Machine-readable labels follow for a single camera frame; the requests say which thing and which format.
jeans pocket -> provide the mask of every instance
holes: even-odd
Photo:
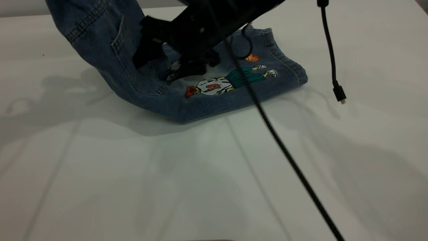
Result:
[[[141,39],[141,33],[131,32],[127,27],[126,16],[120,14],[114,7],[109,6],[107,9],[113,25],[118,28],[118,34],[111,43],[111,47],[129,81],[139,92],[145,95],[161,95],[169,86],[167,82],[161,81],[159,78],[158,71],[162,70],[159,70],[158,66],[153,63],[136,69],[132,61]]]

embroidered patch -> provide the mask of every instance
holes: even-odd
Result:
[[[241,70],[244,72],[244,75],[250,83],[264,81],[267,77],[278,77],[278,72],[274,69],[268,70],[264,74],[253,72],[266,68],[266,65],[259,64],[254,67],[242,67]],[[206,96],[220,95],[234,89],[241,88],[242,86],[245,86],[245,81],[241,78],[241,74],[236,69],[225,77],[206,78],[200,81],[197,86],[187,87],[185,96],[188,98],[198,93]]]

orange basketball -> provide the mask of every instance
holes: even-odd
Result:
[[[248,62],[257,62],[260,58],[255,54],[250,54],[245,60]]]

denim fabric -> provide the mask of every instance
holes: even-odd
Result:
[[[144,18],[135,0],[46,2],[57,28],[78,54],[97,68],[119,97],[136,106],[184,123],[252,104],[224,44],[215,48],[220,65],[209,67],[205,75],[170,83],[166,70],[180,54],[167,44],[162,58],[140,69],[134,67],[132,57],[142,38],[140,21]],[[250,27],[247,35],[254,50],[240,64],[261,101],[307,82],[305,70],[281,52],[271,29]],[[238,56],[249,49],[240,33],[234,33],[232,46]]]

black cable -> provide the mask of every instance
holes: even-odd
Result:
[[[246,31],[247,31],[247,28],[250,26],[250,24],[247,24],[247,25],[245,25],[245,27],[242,29],[242,31],[241,31],[241,34],[242,34],[242,36],[244,36],[244,38],[246,38],[247,39],[247,41],[248,41],[248,43],[250,44],[250,51],[248,52],[248,54],[245,56],[242,56],[242,57],[236,57],[237,59],[239,59],[239,60],[244,60],[244,59],[246,59],[246,58],[248,58],[250,55],[251,55],[251,53],[253,52],[253,42],[251,41],[251,39],[246,35]],[[230,43],[229,43],[229,45],[230,46],[232,46],[232,43],[233,43],[233,34],[230,36]]]
[[[272,134],[273,138],[275,139],[276,143],[278,144],[279,148],[281,149],[282,153],[284,153],[285,157],[288,159],[290,165],[293,167],[294,171],[296,172],[297,176],[299,177],[300,181],[302,182],[303,186],[305,187],[306,191],[308,192],[309,196],[312,198],[312,201],[314,202],[315,206],[318,208],[319,212],[321,213],[322,217],[324,218],[325,222],[329,226],[331,232],[334,234],[337,241],[344,241],[344,238],[340,234],[340,231],[337,229],[336,225],[334,224],[333,220],[331,219],[330,215],[325,210],[324,206],[322,205],[321,201],[317,197],[315,191],[312,189],[311,185],[309,184],[308,180],[304,176],[303,172],[300,170],[299,166],[291,156],[290,152],[285,147],[284,143],[282,142],[281,138],[277,134],[276,130],[272,126],[272,123],[270,122],[269,118],[266,116],[266,113],[260,104],[259,99],[257,98],[253,88],[251,87],[250,82],[248,81],[247,77],[245,76],[244,72],[241,69],[241,66],[238,62],[238,59],[233,54],[232,47],[228,43],[226,36],[224,35],[222,28],[220,24],[217,21],[216,15],[214,13],[214,10],[211,6],[211,0],[208,0],[208,8],[210,10],[211,17],[213,18],[214,23],[216,24],[217,31],[220,35],[220,37],[223,39],[227,52],[229,53],[230,57],[233,60],[234,65],[239,71],[239,74],[241,75],[241,78],[245,81],[246,87],[248,90],[248,93],[251,96],[251,99],[253,100],[254,104],[256,105],[261,117],[263,118],[263,121],[266,123],[267,128],[269,129],[270,133]]]
[[[330,51],[330,60],[331,60],[331,76],[333,79],[333,91],[336,95],[337,101],[340,101],[342,104],[346,103],[346,95],[343,91],[342,86],[339,85],[336,79],[336,61],[334,60],[333,44],[331,42],[330,31],[328,30],[327,17],[325,13],[325,7],[328,5],[328,1],[318,0],[318,6],[321,7],[321,16],[322,23],[324,26],[325,36],[327,38],[328,50]]]
[[[321,15],[322,15],[322,23],[324,26],[325,36],[327,38],[328,50],[330,51],[331,75],[333,78],[333,86],[337,87],[337,86],[339,86],[339,83],[337,82],[337,79],[336,79],[336,61],[334,59],[333,44],[331,42],[330,31],[328,30],[325,7],[321,7]]]

